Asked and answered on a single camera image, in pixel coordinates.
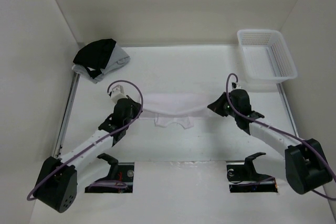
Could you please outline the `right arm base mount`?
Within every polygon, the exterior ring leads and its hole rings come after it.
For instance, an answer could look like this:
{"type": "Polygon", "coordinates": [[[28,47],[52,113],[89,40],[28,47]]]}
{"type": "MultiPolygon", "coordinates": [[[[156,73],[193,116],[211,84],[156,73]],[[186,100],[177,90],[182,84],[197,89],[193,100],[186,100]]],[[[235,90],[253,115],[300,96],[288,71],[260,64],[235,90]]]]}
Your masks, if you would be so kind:
{"type": "Polygon", "coordinates": [[[243,161],[226,162],[230,193],[278,193],[276,179],[255,169],[254,160],[263,155],[257,152],[243,161]]]}

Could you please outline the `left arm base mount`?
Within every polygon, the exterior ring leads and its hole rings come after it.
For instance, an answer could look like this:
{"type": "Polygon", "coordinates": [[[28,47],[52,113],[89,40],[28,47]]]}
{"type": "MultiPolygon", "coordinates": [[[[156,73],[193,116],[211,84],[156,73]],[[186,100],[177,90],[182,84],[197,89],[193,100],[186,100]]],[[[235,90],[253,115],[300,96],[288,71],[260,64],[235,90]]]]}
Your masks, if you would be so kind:
{"type": "Polygon", "coordinates": [[[103,153],[93,163],[94,181],[84,189],[86,194],[133,193],[135,163],[120,163],[103,153]]]}

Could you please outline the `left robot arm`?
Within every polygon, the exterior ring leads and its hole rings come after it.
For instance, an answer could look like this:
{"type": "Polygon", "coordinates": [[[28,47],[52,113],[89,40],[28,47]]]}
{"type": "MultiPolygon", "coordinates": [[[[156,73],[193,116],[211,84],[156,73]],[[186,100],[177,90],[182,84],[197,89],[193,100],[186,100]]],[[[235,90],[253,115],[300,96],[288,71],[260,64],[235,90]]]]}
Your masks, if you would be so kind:
{"type": "Polygon", "coordinates": [[[142,108],[143,101],[137,103],[130,97],[119,99],[113,113],[90,139],[60,158],[49,157],[44,161],[27,199],[38,199],[59,213],[66,211],[77,194],[78,173],[125,136],[126,130],[142,113],[142,108]]]}

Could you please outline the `white tank top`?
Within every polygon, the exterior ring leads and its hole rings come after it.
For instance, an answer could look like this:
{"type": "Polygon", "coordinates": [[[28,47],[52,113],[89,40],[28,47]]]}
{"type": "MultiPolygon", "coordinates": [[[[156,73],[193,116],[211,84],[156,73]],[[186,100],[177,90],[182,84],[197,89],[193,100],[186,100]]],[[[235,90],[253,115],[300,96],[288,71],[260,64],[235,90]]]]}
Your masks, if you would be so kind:
{"type": "Polygon", "coordinates": [[[141,120],[150,120],[155,126],[179,124],[184,129],[194,126],[195,120],[212,117],[207,108],[211,97],[197,93],[149,93],[143,96],[141,120]]]}

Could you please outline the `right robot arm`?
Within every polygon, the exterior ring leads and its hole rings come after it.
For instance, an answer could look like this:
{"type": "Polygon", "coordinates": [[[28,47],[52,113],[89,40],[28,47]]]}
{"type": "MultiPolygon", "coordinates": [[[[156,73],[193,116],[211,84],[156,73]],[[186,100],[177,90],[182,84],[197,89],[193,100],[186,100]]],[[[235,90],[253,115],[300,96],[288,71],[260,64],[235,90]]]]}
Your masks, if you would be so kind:
{"type": "Polygon", "coordinates": [[[262,114],[252,110],[246,90],[224,92],[207,108],[222,117],[233,117],[239,129],[283,156],[287,183],[296,193],[303,195],[335,180],[321,144],[313,138],[299,139],[267,124],[262,114]]]}

